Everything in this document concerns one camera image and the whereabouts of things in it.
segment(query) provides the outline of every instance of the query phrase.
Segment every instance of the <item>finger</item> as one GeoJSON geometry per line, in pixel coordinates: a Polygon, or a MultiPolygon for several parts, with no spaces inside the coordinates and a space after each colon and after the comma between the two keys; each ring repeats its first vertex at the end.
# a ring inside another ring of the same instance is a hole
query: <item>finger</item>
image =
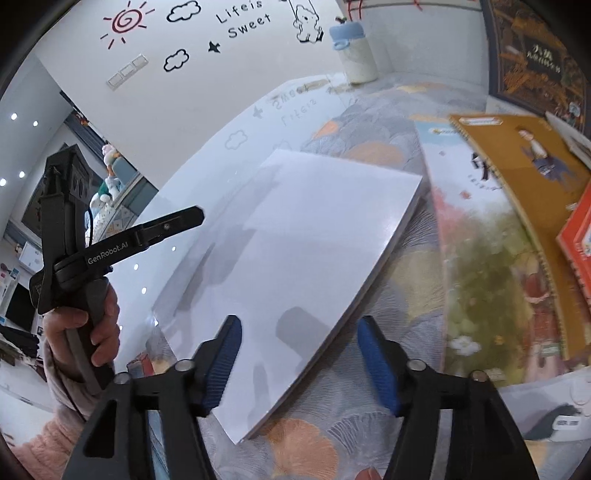
{"type": "Polygon", "coordinates": [[[65,331],[81,327],[87,321],[86,312],[69,307],[55,309],[43,317],[43,331],[57,362],[70,367],[75,366],[65,331]]]}
{"type": "Polygon", "coordinates": [[[90,341],[92,345],[99,345],[103,343],[107,338],[119,336],[119,325],[117,325],[116,319],[105,318],[99,325],[92,330],[90,334],[90,341]]]}
{"type": "Polygon", "coordinates": [[[88,314],[83,310],[73,309],[71,307],[59,307],[43,318],[43,328],[46,337],[70,328],[79,328],[88,321],[88,314]]]}
{"type": "Polygon", "coordinates": [[[105,317],[90,334],[90,341],[93,345],[100,344],[115,333],[117,333],[117,335],[119,334],[119,326],[117,325],[119,311],[120,308],[119,305],[117,305],[117,294],[115,293],[113,287],[109,285],[109,289],[105,297],[105,317]]]}
{"type": "Polygon", "coordinates": [[[99,345],[92,355],[91,361],[95,367],[102,367],[112,362],[119,351],[119,336],[113,336],[99,345]]]}
{"type": "Polygon", "coordinates": [[[371,467],[360,471],[355,480],[382,480],[382,477],[374,467],[371,467]]]}
{"type": "Polygon", "coordinates": [[[117,306],[117,293],[115,289],[109,284],[107,295],[105,297],[105,315],[115,315],[115,307],[117,306]]]}

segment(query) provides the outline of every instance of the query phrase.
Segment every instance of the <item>stuffed toy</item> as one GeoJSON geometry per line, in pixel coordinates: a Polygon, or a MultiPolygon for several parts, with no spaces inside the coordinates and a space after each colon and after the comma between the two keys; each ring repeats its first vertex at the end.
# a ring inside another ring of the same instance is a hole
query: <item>stuffed toy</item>
{"type": "Polygon", "coordinates": [[[105,204],[112,205],[123,187],[121,181],[113,171],[113,163],[121,156],[121,154],[113,145],[106,144],[103,146],[103,155],[103,161],[107,167],[108,176],[100,185],[99,191],[94,194],[90,201],[90,208],[93,210],[93,214],[95,210],[100,210],[105,204]]]}

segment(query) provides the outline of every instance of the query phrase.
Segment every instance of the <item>book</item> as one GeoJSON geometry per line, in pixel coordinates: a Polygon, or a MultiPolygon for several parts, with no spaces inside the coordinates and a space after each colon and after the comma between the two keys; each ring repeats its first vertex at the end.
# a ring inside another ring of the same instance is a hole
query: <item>book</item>
{"type": "Polygon", "coordinates": [[[503,184],[540,255],[560,321],[563,357],[585,350],[589,309],[556,237],[589,182],[588,169],[541,118],[451,115],[503,184]]]}
{"type": "Polygon", "coordinates": [[[520,0],[482,0],[489,93],[591,135],[591,87],[550,27],[520,0]]]}
{"type": "Polygon", "coordinates": [[[443,371],[497,387],[566,371],[549,280],[501,184],[449,124],[415,122],[439,226],[443,371]]]}
{"type": "Polygon", "coordinates": [[[591,170],[591,140],[567,122],[546,112],[546,120],[568,146],[569,150],[591,170]]]}
{"type": "Polygon", "coordinates": [[[577,208],[561,230],[558,243],[570,260],[587,303],[591,305],[591,184],[587,185],[577,208]]]}

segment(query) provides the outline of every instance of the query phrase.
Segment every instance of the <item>pink sleeve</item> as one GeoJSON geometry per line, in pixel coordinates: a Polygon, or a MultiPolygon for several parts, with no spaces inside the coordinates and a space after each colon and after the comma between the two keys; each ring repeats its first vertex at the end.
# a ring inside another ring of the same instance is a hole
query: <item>pink sleeve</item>
{"type": "Polygon", "coordinates": [[[60,480],[80,432],[82,422],[72,418],[72,411],[59,406],[56,416],[30,442],[12,452],[35,480],[60,480]]]}
{"type": "Polygon", "coordinates": [[[84,428],[81,418],[72,409],[64,387],[85,418],[92,413],[97,399],[86,391],[83,384],[65,377],[57,370],[47,342],[43,348],[47,384],[58,404],[56,416],[46,423],[39,435],[12,451],[35,480],[60,480],[84,428]]]}

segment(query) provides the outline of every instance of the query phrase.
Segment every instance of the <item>bottle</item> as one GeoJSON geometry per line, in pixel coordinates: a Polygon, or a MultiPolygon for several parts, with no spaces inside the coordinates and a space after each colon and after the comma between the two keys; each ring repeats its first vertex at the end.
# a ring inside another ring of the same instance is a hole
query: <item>bottle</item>
{"type": "Polygon", "coordinates": [[[333,48],[339,53],[349,83],[367,83],[378,78],[374,54],[359,22],[330,27],[333,48]]]}

